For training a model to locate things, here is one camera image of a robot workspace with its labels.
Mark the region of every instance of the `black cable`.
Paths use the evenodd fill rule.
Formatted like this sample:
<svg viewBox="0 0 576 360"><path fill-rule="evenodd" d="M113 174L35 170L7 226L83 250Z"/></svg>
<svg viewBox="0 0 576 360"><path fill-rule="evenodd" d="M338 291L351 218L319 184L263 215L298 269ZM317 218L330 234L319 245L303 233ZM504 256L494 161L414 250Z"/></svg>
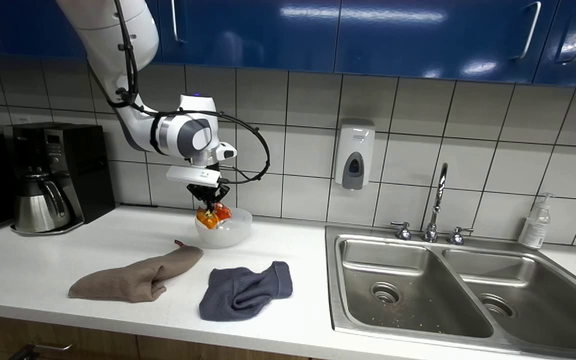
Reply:
<svg viewBox="0 0 576 360"><path fill-rule="evenodd" d="M183 116L183 114L205 114L205 116L216 116L217 120L230 120L230 123L245 128L248 133L251 133L251 134L259 140L259 144L262 144L262 148L263 148L263 153L266 153L266 164L263 164L263 169L262 169L256 177L245 177L242 170L233 169L237 174L244 177L244 180L242 180L242 182L232 182L232 180L228 180L228 179L219 179L219 180L217 180L219 187L224 187L224 184L245 184L245 182L257 182L257 180L262 180L262 177L263 177L263 174L267 172L267 169L270 169L270 148L267 148L263 136L259 134L259 131L257 131L257 128L251 128L248 123L244 123L244 120L240 120L240 118L236 118L236 116L230 116L230 114L226 114L226 112L202 112L202 111L183 111L183 108L174 111L174 112L149 112L149 111L146 111L144 106L133 104L133 101L135 101L135 96L137 96L137 66L135 66L133 48L132 48L132 42L130 42L130 35L128 35L128 27L125 27L125 19L124 19L124 10L121 10L119 0L113 0L113 9L116 9L116 16L117 16L117 23L119 23L119 32L121 32L121 42L124 42L124 45L119 45L119 50L124 52L124 59L125 59L128 89L121 89L121 91L124 91L124 93L119 94L119 96L121 96L121 102L111 102L110 96L104 93L107 104L110 104L111 108L132 106L133 111L137 111L137 112L141 112L141 114L154 116L155 120L159 120L159 118L164 118L164 116Z"/></svg>

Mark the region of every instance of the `backsplash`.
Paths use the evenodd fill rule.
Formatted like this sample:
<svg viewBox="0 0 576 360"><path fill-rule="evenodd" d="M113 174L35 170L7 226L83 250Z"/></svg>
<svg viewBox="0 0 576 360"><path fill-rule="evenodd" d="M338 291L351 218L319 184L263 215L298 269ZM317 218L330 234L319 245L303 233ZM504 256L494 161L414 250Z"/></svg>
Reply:
<svg viewBox="0 0 576 360"><path fill-rule="evenodd" d="M257 217L419 228L435 172L447 163L439 233L463 226L481 239L514 239L535 194L550 193L548 243L576 247L574 89L151 65L139 72L139 91L158 111L174 108L180 93L210 94L219 111L262 131L270 172L226 198ZM371 120L377 131L369 187L357 193L331 182L343 118ZM0 133L9 136L12 125L23 123L104 127L119 203L194 209L183 187L165 180L176 161L128 146L86 66L0 59ZM240 150L226 169L262 169L256 140L219 127Z"/></svg>

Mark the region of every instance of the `stainless steel sink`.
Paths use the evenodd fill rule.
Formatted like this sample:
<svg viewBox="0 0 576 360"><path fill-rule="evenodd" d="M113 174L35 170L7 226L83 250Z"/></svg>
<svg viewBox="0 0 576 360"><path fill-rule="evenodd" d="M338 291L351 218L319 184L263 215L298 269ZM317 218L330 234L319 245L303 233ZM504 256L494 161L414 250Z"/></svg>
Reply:
<svg viewBox="0 0 576 360"><path fill-rule="evenodd" d="M326 228L326 256L336 331L576 358L576 278L539 252Z"/></svg>

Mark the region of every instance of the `white countertop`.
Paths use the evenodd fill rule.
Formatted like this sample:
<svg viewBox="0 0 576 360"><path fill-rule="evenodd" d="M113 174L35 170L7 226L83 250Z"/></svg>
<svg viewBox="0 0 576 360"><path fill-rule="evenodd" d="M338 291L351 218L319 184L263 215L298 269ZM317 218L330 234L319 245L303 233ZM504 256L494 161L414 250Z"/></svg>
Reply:
<svg viewBox="0 0 576 360"><path fill-rule="evenodd" d="M310 358L514 358L514 353L382 338L331 331L326 287L323 228L254 220L251 236L226 250L203 250L186 275L165 282L155 302L124 305L72 301L67 289L81 276L172 252L198 243L191 217L172 210L117 209L64 236L22 239L0 228L0 317L144 335ZM576 275L576 250L546 249ZM294 295L272 301L244 322L205 322L198 305L212 269L245 267L259 273L272 261L290 265Z"/></svg>

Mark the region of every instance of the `coffee maker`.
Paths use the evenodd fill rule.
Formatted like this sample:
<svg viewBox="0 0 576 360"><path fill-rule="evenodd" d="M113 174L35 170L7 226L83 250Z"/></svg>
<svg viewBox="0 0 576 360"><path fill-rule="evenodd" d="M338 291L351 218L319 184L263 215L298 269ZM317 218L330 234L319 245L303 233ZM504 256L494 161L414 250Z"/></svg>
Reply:
<svg viewBox="0 0 576 360"><path fill-rule="evenodd" d="M113 209L101 127L13 127L18 234L64 234Z"/></svg>

